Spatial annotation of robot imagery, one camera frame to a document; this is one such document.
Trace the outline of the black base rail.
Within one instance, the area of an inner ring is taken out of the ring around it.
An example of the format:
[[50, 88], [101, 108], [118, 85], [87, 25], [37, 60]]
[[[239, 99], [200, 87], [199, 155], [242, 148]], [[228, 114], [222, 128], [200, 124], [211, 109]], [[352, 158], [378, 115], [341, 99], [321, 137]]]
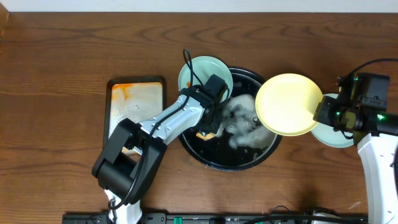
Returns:
[[[164, 213], [144, 213], [138, 224], [242, 224], [261, 218], [252, 215], [166, 215]], [[109, 224], [107, 213], [64, 214], [62, 224]]]

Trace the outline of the black round tray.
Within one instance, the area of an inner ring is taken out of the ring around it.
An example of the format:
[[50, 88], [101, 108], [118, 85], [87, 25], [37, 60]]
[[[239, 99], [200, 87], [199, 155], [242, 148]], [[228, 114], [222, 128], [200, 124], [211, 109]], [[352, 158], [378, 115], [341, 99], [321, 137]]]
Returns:
[[182, 146], [199, 162], [219, 170], [244, 170], [267, 159], [282, 136], [267, 129], [255, 110], [255, 97], [265, 79], [244, 68], [231, 67], [233, 90], [221, 110], [221, 124], [207, 140], [190, 128], [178, 136]]

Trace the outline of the yellow plate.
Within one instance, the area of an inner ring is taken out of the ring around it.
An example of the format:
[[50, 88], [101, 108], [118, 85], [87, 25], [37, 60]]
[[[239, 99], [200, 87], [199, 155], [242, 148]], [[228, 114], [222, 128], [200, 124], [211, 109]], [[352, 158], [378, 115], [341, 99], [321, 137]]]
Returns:
[[311, 79], [284, 73], [260, 87], [255, 109], [261, 123], [270, 131], [282, 136], [299, 136], [317, 125], [313, 116], [322, 98], [321, 89]]

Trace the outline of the green yellow sponge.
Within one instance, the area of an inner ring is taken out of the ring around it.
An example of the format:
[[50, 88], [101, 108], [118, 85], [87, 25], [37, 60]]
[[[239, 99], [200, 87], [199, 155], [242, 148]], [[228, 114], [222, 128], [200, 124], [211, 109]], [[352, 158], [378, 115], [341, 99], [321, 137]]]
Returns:
[[198, 138], [200, 138], [200, 139], [202, 139], [204, 141], [210, 140], [210, 139], [214, 138], [214, 136], [215, 135], [213, 133], [208, 133], [208, 134], [196, 133], [196, 137], [198, 137]]

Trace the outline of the mint plate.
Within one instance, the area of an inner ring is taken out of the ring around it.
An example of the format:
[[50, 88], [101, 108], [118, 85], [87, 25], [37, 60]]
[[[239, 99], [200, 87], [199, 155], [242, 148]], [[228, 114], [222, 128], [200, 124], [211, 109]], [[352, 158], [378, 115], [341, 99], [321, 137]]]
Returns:
[[323, 144], [335, 148], [345, 148], [353, 145], [352, 133], [334, 131], [331, 126], [318, 122], [318, 124], [311, 130], [312, 134]]
[[[228, 86], [228, 90], [223, 94], [221, 102], [227, 101], [233, 90], [233, 78], [229, 68], [219, 59], [210, 56], [199, 56], [192, 59], [193, 71], [205, 84], [212, 75], [222, 78]], [[178, 76], [178, 89], [188, 88], [191, 84], [190, 69], [185, 64]]]

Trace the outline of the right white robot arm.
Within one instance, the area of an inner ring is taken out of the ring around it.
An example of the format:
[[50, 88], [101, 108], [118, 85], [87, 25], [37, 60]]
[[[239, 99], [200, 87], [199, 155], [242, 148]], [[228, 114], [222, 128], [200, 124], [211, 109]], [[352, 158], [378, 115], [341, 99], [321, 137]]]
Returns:
[[351, 133], [366, 181], [369, 223], [397, 223], [397, 116], [377, 96], [324, 95], [314, 120]]

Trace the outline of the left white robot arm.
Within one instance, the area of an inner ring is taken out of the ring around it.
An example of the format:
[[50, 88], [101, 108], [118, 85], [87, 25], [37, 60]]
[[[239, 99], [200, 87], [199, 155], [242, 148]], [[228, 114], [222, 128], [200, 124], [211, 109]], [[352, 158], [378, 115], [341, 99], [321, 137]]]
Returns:
[[137, 223], [140, 200], [152, 184], [167, 146], [190, 128], [210, 133], [220, 124], [218, 112], [230, 96], [226, 87], [181, 90], [176, 102], [157, 116], [115, 127], [92, 168], [109, 199], [108, 223]]

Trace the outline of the black rectangular soapy tray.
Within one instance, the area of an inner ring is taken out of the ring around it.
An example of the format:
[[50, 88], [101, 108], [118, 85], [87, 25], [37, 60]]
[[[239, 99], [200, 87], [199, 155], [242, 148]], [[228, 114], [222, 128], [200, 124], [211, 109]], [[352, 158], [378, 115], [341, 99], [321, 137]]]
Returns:
[[104, 116], [105, 146], [116, 125], [128, 118], [134, 123], [158, 115], [166, 106], [163, 77], [120, 77], [106, 85]]

